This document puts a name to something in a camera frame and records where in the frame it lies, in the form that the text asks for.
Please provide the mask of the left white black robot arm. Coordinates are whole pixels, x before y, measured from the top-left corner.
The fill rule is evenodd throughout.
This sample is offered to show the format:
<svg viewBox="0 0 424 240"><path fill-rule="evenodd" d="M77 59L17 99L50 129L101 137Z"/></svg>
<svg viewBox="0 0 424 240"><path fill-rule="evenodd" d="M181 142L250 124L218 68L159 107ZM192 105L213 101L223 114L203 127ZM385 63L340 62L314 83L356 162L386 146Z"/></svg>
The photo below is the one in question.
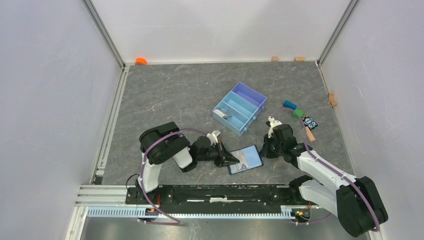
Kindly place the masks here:
<svg viewBox="0 0 424 240"><path fill-rule="evenodd" d="M182 172L195 169L198 162L213 162L215 166L228 167L240 163L219 140L220 131L202 133L191 143L175 122L150 128L139 137L142 165L137 179L138 197L145 204L157 198L162 164L173 159Z"/></svg>

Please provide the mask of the blue purple three-bin tray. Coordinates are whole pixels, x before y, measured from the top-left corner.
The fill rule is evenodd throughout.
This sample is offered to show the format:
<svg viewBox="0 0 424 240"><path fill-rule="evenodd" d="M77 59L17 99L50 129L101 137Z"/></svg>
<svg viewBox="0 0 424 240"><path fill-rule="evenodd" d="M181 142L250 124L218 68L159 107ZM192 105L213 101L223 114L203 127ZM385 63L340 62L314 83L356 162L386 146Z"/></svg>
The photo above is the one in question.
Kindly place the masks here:
<svg viewBox="0 0 424 240"><path fill-rule="evenodd" d="M267 96L238 82L213 108L213 110L222 109L230 113L232 117L221 118L213 110L212 115L219 123L240 137L265 109L267 101Z"/></svg>

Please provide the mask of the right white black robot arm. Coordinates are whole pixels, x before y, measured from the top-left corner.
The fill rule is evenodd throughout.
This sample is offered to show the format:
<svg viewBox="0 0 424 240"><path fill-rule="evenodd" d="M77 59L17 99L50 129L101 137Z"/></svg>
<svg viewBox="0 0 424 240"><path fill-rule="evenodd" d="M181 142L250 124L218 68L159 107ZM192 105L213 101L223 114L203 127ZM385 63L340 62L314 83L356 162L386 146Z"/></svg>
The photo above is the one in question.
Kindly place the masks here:
<svg viewBox="0 0 424 240"><path fill-rule="evenodd" d="M338 218L352 237L377 232L389 215L378 189L367 176L356 177L335 167L313 148L298 142L293 129L277 120L268 120L268 133L260 154L267 159L282 157L306 174L289 183L289 199L295 204L309 201Z"/></svg>

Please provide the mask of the blue card holder wallet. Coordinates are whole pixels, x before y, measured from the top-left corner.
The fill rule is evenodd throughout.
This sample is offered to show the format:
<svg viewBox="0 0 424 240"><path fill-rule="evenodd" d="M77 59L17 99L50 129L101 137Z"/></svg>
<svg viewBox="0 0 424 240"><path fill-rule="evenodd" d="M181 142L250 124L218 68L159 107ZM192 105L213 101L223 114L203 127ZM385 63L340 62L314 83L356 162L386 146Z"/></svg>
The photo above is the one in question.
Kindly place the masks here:
<svg viewBox="0 0 424 240"><path fill-rule="evenodd" d="M239 163L227 167L230 175L242 173L251 169L259 168L264 165L262 157L256 145L233 150L230 152Z"/></svg>

